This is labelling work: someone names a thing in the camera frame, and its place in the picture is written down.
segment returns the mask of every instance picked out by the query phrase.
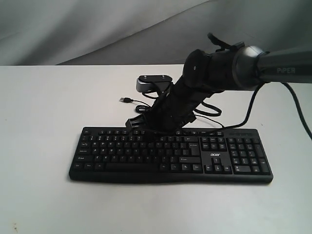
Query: white table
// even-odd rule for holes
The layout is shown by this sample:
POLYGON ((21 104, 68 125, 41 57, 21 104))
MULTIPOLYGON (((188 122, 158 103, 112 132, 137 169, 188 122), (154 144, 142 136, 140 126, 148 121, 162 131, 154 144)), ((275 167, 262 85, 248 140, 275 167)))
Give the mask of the white table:
MULTIPOLYGON (((72 182, 68 170, 84 126, 124 126, 143 74, 177 80, 181 65, 0 67, 1 234, 308 234, 312 144, 290 93, 267 84, 246 128, 259 130, 269 185, 116 185, 72 182)), ((312 85, 296 84, 312 128, 312 85)), ((251 92, 209 102, 224 125, 245 117, 251 92)), ((197 120, 190 127, 217 127, 197 120)))

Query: keyboard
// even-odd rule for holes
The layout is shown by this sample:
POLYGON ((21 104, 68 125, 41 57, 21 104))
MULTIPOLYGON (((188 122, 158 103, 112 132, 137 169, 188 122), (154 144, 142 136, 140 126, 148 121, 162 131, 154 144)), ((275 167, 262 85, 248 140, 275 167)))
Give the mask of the keyboard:
POLYGON ((269 183, 273 174, 256 129, 183 128, 146 141, 145 131, 85 127, 72 180, 106 183, 269 183))

